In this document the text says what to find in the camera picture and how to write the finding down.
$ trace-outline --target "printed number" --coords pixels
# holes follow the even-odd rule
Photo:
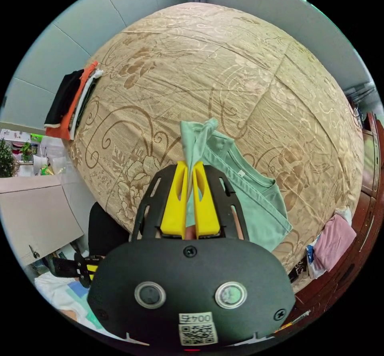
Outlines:
[[[211,322],[211,321],[212,321],[212,317],[209,314],[202,314],[202,315],[199,315],[199,314],[192,314],[192,315],[181,314],[180,315],[180,323],[181,324],[196,323],[196,322],[203,323],[203,322]]]

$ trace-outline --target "green plant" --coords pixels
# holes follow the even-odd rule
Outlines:
[[[4,139],[0,141],[0,177],[12,177],[15,170],[15,159],[11,147]]]
[[[32,149],[31,143],[25,143],[21,149],[21,158],[23,162],[31,161],[32,160],[32,155],[36,153],[36,149]]]

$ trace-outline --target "floral pattern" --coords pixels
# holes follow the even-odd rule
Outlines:
[[[94,60],[104,76],[67,149],[97,201],[128,231],[154,174],[183,159],[180,121],[210,117],[277,181],[293,229],[273,253],[287,273],[335,208],[354,213],[362,132],[334,78],[279,28],[185,3],[127,27]],[[303,274],[295,291],[307,282]]]

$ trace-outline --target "orange shirt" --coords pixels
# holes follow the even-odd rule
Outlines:
[[[80,87],[78,91],[76,92],[75,97],[73,98],[72,104],[69,107],[69,111],[67,114],[64,115],[63,119],[61,120],[60,127],[59,128],[47,128],[45,130],[45,135],[50,137],[58,137],[60,139],[69,140],[69,123],[71,121],[71,117],[73,112],[76,109],[76,104],[81,96],[81,93],[83,92],[85,83],[89,79],[91,73],[95,70],[99,63],[97,61],[94,61],[89,67],[84,69],[83,74],[80,77]]]

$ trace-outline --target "screw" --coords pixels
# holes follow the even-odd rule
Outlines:
[[[194,257],[197,254],[197,249],[192,245],[188,245],[188,247],[184,248],[183,253],[186,257]]]
[[[98,313],[100,315],[100,319],[108,320],[108,314],[103,309],[98,309]]]
[[[285,309],[279,309],[276,313],[275,313],[275,315],[273,316],[273,319],[275,320],[275,321],[279,321],[279,320],[281,320],[282,318],[284,318],[284,316],[285,316],[285,314],[287,313],[287,311],[285,310]]]

